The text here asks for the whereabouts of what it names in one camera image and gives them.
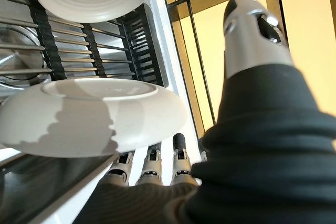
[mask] yellow window glass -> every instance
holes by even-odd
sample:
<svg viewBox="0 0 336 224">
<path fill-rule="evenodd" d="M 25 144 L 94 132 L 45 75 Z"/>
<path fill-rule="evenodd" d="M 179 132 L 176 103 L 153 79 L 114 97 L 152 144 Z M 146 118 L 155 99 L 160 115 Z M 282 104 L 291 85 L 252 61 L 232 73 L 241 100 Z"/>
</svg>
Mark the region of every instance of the yellow window glass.
<svg viewBox="0 0 336 224">
<path fill-rule="evenodd" d="M 282 0 L 289 47 L 320 109 L 336 115 L 336 39 L 330 0 Z"/>
</svg>

